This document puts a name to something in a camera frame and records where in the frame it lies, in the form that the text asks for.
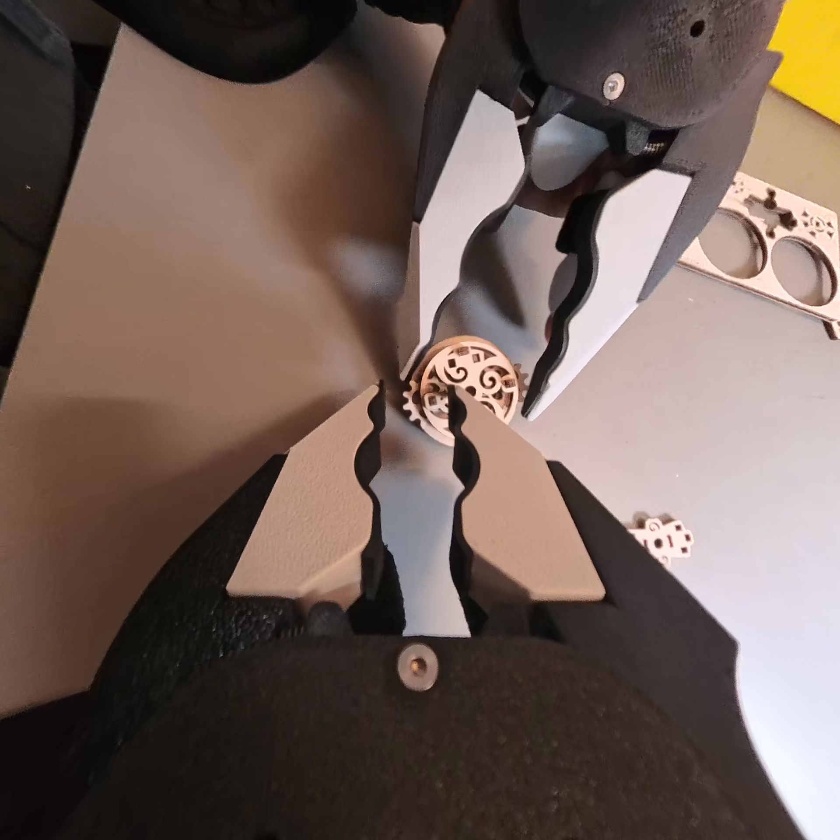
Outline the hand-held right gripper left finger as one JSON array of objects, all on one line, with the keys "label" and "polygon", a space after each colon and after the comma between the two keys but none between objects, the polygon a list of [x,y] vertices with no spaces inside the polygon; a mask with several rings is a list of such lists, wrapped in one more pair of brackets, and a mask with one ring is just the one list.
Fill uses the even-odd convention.
[{"label": "hand-held right gripper left finger", "polygon": [[279,597],[302,611],[374,599],[385,565],[381,506],[384,384],[371,385],[287,452],[226,584],[234,597]]}]

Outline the ornate wooden cross piece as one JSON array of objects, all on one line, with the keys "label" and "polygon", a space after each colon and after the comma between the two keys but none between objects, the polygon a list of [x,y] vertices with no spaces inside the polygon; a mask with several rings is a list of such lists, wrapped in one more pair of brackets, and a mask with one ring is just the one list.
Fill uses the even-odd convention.
[{"label": "ornate wooden cross piece", "polygon": [[627,531],[663,567],[691,557],[695,540],[685,523],[670,516],[638,518]]}]

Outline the yellow plastic bin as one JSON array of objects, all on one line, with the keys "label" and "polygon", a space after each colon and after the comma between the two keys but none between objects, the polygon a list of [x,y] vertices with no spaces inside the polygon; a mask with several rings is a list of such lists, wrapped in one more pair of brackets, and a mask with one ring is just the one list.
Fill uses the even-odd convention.
[{"label": "yellow plastic bin", "polygon": [[771,87],[839,123],[839,2],[785,2],[770,48],[783,55]]}]

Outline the wooden sheet with round holes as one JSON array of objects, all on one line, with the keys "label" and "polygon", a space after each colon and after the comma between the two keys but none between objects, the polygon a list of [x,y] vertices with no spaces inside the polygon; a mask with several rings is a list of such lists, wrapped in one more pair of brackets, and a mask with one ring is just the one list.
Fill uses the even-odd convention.
[{"label": "wooden sheet with round holes", "polygon": [[[739,277],[715,266],[698,238],[680,257],[680,268],[748,291],[822,324],[839,321],[838,216],[834,210],[738,171],[718,211],[745,228],[758,250],[757,271],[751,277]],[[824,302],[802,301],[784,287],[772,266],[772,255],[774,248],[785,242],[802,248],[816,267],[825,271],[830,290]]]}]

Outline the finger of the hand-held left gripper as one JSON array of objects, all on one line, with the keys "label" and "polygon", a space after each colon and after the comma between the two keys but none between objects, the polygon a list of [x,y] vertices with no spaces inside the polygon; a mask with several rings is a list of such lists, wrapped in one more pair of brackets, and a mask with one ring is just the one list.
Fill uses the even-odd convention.
[{"label": "finger of the hand-held left gripper", "polygon": [[534,365],[525,418],[538,418],[635,311],[689,185],[689,175],[651,170],[572,202],[556,247],[574,257],[574,279]]},{"label": "finger of the hand-held left gripper", "polygon": [[483,91],[466,111],[408,249],[408,367],[434,337],[438,313],[457,288],[464,253],[477,229],[507,206],[526,162],[514,112]]}]

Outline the round wooden gear assembly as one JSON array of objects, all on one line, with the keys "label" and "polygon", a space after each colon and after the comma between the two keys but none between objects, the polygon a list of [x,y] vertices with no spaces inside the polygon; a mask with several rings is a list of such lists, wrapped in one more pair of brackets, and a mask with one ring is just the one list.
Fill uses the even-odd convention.
[{"label": "round wooden gear assembly", "polygon": [[402,414],[426,436],[452,448],[448,389],[459,386],[509,424],[528,391],[528,375],[494,343],[462,335],[434,345],[402,393]]}]

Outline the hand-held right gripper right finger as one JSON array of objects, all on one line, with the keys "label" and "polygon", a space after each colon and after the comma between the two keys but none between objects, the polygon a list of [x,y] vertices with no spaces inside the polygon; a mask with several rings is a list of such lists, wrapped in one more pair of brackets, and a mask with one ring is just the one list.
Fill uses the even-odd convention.
[{"label": "hand-held right gripper right finger", "polygon": [[597,603],[606,588],[547,460],[464,388],[449,390],[456,498],[449,568],[466,612]]}]

